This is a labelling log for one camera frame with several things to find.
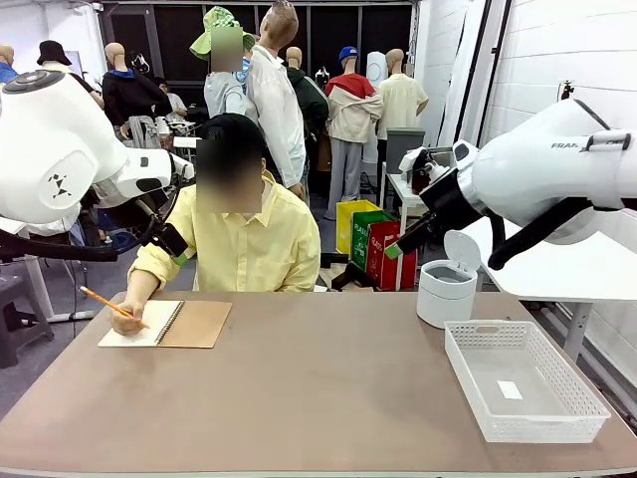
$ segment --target yellow bin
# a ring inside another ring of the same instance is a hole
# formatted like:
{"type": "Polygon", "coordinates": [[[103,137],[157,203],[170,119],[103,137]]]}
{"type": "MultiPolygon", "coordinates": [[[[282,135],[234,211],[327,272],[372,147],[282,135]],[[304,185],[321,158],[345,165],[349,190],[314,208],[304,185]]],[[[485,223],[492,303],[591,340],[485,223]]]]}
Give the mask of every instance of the yellow bin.
{"type": "Polygon", "coordinates": [[[361,199],[359,201],[339,202],[336,205],[336,251],[349,254],[351,246],[351,215],[354,212],[379,211],[375,204],[361,199]]]}

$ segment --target hand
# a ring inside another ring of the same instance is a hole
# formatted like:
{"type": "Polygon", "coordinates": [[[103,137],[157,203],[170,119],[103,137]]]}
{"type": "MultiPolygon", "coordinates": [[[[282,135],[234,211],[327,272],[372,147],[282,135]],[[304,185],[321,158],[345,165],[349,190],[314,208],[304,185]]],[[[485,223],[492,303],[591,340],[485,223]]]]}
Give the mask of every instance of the hand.
{"type": "Polygon", "coordinates": [[[132,319],[111,309],[110,324],[112,325],[112,329],[123,336],[134,336],[138,334],[139,331],[143,329],[141,325],[141,315],[143,314],[145,303],[126,300],[117,305],[132,314],[132,319]]]}
{"type": "Polygon", "coordinates": [[[306,189],[299,182],[294,186],[290,186],[288,189],[290,189],[296,196],[298,196],[301,201],[306,200],[306,189]]]}
{"type": "Polygon", "coordinates": [[[121,133],[124,139],[128,139],[128,131],[129,131],[129,128],[127,124],[123,124],[119,127],[119,132],[121,133]]]}

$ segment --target mannequin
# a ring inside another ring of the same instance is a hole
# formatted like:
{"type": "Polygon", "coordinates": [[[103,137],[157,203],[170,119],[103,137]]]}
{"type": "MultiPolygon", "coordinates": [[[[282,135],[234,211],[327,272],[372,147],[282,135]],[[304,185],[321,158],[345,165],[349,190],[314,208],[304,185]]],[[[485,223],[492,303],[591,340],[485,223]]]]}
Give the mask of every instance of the mannequin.
{"type": "Polygon", "coordinates": [[[297,94],[306,127],[306,151],[313,162],[318,154],[317,143],[323,136],[325,122],[329,115],[327,97],[306,75],[306,72],[301,70],[303,52],[300,48],[290,47],[286,51],[286,60],[288,61],[288,79],[297,94]]]}
{"type": "Polygon", "coordinates": [[[358,199],[362,147],[380,119],[382,96],[369,80],[356,72],[358,50],[345,47],[338,60],[343,74],[329,80],[327,133],[331,143],[331,182],[325,219],[336,219],[336,204],[358,199]]]}
{"type": "MultiPolygon", "coordinates": [[[[383,98],[382,118],[378,124],[378,161],[376,174],[381,177],[382,163],[387,159],[387,129],[396,127],[416,127],[416,117],[422,113],[429,99],[420,84],[402,73],[405,54],[394,49],[387,52],[385,60],[390,77],[380,82],[378,91],[383,98]]],[[[399,202],[394,196],[394,209],[399,202]]],[[[380,204],[380,186],[376,191],[376,204],[380,204]]]]}
{"type": "Polygon", "coordinates": [[[9,83],[18,76],[13,67],[13,48],[0,44],[0,83],[9,83]]]}
{"type": "Polygon", "coordinates": [[[168,96],[154,82],[126,65],[122,44],[109,43],[105,53],[112,66],[103,79],[106,116],[118,126],[124,139],[128,139],[132,124],[135,147],[159,147],[154,117],[172,113],[168,96]]]}
{"type": "Polygon", "coordinates": [[[119,72],[127,72],[126,50],[120,43],[109,43],[104,48],[106,59],[119,72]]]}
{"type": "Polygon", "coordinates": [[[277,182],[309,202],[303,115],[286,68],[279,61],[279,51],[295,39],[298,30],[292,3],[276,1],[261,22],[261,38],[252,49],[247,91],[268,144],[266,167],[277,182]]]}
{"type": "Polygon", "coordinates": [[[53,40],[45,40],[42,42],[40,44],[40,58],[38,58],[37,63],[43,70],[62,72],[73,77],[73,79],[91,95],[91,98],[93,98],[98,106],[102,110],[104,109],[102,96],[96,92],[91,85],[85,82],[84,78],[71,71],[69,68],[71,61],[67,58],[67,55],[64,53],[64,48],[58,42],[54,42],[53,40]]]}
{"type": "Polygon", "coordinates": [[[300,48],[290,47],[286,51],[286,61],[290,68],[300,69],[301,63],[303,62],[303,52],[300,48]]]}

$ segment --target green hat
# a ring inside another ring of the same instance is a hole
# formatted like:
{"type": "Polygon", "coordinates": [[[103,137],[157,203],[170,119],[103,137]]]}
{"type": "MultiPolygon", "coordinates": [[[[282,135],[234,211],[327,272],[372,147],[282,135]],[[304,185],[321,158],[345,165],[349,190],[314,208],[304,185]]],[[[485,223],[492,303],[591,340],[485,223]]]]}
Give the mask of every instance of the green hat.
{"type": "MultiPolygon", "coordinates": [[[[203,17],[204,32],[190,45],[190,52],[200,60],[207,61],[213,44],[213,29],[216,27],[241,27],[232,13],[223,7],[213,7],[203,17]]],[[[255,45],[255,38],[243,32],[243,48],[250,50],[255,45]]]]}

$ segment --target white shirt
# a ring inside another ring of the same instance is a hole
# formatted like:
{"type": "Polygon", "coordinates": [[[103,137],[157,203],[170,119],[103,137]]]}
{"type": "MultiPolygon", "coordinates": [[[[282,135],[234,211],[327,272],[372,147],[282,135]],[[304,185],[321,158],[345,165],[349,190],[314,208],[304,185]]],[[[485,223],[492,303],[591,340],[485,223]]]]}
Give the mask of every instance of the white shirt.
{"type": "Polygon", "coordinates": [[[383,110],[378,124],[378,139],[387,139],[387,129],[392,127],[415,127],[418,106],[427,101],[420,84],[402,73],[394,74],[380,82],[383,110]]]}
{"type": "Polygon", "coordinates": [[[179,95],[176,95],[175,93],[169,93],[168,94],[168,99],[170,100],[170,105],[172,106],[173,113],[169,113],[168,115],[166,115],[166,120],[168,120],[168,121],[181,121],[181,120],[183,120],[183,117],[181,117],[180,115],[178,115],[177,113],[174,112],[175,110],[188,111],[188,108],[183,103],[183,101],[181,100],[179,95]]]}
{"type": "Polygon", "coordinates": [[[260,45],[252,49],[247,94],[284,186],[294,186],[306,164],[303,115],[283,60],[260,45]]]}
{"type": "Polygon", "coordinates": [[[223,113],[236,113],[257,122],[257,112],[243,94],[243,88],[232,73],[211,73],[206,77],[203,97],[208,107],[208,117],[223,113]]]}

